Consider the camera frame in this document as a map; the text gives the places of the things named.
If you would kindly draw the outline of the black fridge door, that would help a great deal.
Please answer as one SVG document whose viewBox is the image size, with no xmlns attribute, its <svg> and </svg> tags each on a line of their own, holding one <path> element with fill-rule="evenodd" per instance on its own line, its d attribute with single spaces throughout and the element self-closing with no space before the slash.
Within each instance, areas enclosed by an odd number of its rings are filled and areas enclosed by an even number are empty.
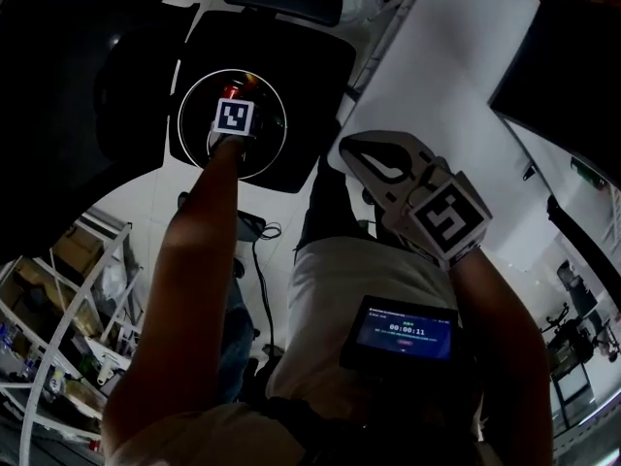
<svg viewBox="0 0 621 466">
<path fill-rule="evenodd" d="M 609 261 L 600 247 L 589 235 L 561 208 L 553 195 L 547 199 L 548 219 L 573 244 L 586 260 L 606 292 L 621 312 L 621 275 Z"/>
</svg>

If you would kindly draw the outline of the white table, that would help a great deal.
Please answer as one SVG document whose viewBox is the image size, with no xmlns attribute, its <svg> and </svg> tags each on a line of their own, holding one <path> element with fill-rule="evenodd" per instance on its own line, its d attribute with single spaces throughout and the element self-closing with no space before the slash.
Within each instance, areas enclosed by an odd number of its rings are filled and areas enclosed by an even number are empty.
<svg viewBox="0 0 621 466">
<path fill-rule="evenodd" d="M 403 131 L 463 171 L 493 219 L 484 246 L 521 271 L 568 257 L 547 215 L 574 192 L 570 158 L 500 119 L 489 102 L 538 9 L 536 0 L 415 0 L 348 115 L 344 135 Z"/>
</svg>

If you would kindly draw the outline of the person's black trouser leg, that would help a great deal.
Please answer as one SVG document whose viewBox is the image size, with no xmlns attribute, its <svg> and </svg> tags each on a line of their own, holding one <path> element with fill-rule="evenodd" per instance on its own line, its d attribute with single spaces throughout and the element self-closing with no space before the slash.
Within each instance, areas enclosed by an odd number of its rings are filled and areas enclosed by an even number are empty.
<svg viewBox="0 0 621 466">
<path fill-rule="evenodd" d="M 345 174 L 335 170 L 325 155 L 318 160 L 309 206 L 300 240 L 295 249 L 340 250 L 361 244 L 379 244 L 358 223 L 351 208 Z"/>
</svg>

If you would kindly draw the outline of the chest-mounted monitor screen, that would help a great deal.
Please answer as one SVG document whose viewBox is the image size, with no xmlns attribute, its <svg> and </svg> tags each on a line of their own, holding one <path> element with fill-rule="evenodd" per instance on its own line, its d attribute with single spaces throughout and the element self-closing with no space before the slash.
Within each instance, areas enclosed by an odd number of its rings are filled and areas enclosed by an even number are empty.
<svg viewBox="0 0 621 466">
<path fill-rule="evenodd" d="M 367 295 L 351 325 L 340 365 L 374 376 L 446 371 L 455 361 L 458 313 Z"/>
</svg>

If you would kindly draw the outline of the black mesh office chair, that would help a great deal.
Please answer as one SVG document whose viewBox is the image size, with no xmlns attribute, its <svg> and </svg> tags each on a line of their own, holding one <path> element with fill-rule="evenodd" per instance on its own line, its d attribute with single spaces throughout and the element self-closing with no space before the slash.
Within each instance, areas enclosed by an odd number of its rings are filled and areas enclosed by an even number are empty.
<svg viewBox="0 0 621 466">
<path fill-rule="evenodd" d="M 240 69 L 278 93 L 287 138 L 243 180 L 296 193 L 335 140 L 355 60 L 333 36 L 342 0 L 7 0 L 0 9 L 0 264 L 50 248 L 88 208 L 161 167 L 192 165 L 178 138 L 185 93 Z"/>
</svg>

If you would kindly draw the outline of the person's white shirt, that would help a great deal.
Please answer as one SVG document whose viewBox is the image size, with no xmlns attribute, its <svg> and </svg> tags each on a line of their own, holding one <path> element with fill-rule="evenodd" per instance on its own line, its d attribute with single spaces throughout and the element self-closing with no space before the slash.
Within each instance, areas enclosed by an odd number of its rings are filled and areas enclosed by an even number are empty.
<svg viewBox="0 0 621 466">
<path fill-rule="evenodd" d="M 363 424 L 372 382 L 340 365 L 340 353 L 367 295 L 455 310 L 446 273 L 416 255 L 381 243 L 296 254 L 288 290 L 287 345 L 267 383 L 267 395 L 304 399 L 326 418 Z M 162 418 L 112 455 L 106 466 L 296 466 L 303 449 L 276 421 L 238 401 L 241 371 L 227 383 L 231 344 L 249 345 L 250 331 L 227 323 L 244 306 L 226 303 L 212 406 Z"/>
</svg>

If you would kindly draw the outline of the person's left forearm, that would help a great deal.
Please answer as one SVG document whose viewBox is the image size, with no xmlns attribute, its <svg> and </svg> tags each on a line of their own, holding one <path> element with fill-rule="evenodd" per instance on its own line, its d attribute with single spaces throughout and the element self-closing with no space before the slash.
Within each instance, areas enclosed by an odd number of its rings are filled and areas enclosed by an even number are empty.
<svg viewBox="0 0 621 466">
<path fill-rule="evenodd" d="M 212 406 L 244 153 L 239 136 L 220 142 L 167 227 L 140 341 L 103 413 L 106 455 L 162 418 Z"/>
</svg>

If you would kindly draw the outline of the black mini fridge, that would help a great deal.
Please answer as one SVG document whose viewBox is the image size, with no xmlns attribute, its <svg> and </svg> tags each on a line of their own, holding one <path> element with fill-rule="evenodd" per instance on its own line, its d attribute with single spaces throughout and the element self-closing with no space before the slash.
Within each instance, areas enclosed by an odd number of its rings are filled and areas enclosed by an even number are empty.
<svg viewBox="0 0 621 466">
<path fill-rule="evenodd" d="M 621 7 L 543 1 L 489 106 L 621 189 Z"/>
</svg>

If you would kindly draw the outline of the person's right forearm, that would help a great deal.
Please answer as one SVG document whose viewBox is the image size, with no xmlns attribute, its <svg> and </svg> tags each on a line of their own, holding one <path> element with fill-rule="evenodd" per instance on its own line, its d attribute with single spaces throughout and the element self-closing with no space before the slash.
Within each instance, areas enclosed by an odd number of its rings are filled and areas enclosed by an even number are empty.
<svg viewBox="0 0 621 466">
<path fill-rule="evenodd" d="M 552 466 L 550 372 L 539 328 L 483 251 L 449 277 L 482 372 L 485 441 L 504 466 Z"/>
</svg>

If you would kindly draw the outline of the white metal rack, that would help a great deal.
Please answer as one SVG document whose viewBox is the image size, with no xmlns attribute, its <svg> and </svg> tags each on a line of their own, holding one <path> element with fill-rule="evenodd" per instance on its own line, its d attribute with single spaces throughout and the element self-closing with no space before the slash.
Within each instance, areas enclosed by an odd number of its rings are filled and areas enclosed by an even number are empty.
<svg viewBox="0 0 621 466">
<path fill-rule="evenodd" d="M 97 209 L 0 265 L 0 466 L 100 466 L 146 309 L 135 226 Z"/>
</svg>

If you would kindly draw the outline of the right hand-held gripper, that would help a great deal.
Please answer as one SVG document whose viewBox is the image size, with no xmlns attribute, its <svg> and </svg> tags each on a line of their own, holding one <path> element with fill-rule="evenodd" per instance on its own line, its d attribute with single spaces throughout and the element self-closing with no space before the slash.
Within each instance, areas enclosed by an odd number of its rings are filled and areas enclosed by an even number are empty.
<svg viewBox="0 0 621 466">
<path fill-rule="evenodd" d="M 430 150 L 413 135 L 355 133 L 342 138 L 339 152 L 377 205 L 394 203 L 382 225 L 410 251 L 449 270 L 480 245 L 491 213 L 465 174 L 451 173 L 439 157 L 430 163 Z M 403 181 L 415 182 L 396 202 Z"/>
</svg>

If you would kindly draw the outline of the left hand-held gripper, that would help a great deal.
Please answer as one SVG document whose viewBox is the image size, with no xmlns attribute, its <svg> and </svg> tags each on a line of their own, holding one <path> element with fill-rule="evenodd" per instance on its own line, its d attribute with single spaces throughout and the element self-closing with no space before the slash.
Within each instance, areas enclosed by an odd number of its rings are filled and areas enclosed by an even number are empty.
<svg viewBox="0 0 621 466">
<path fill-rule="evenodd" d="M 261 129 L 260 110 L 252 101 L 220 98 L 217 102 L 211 134 L 257 138 Z"/>
</svg>

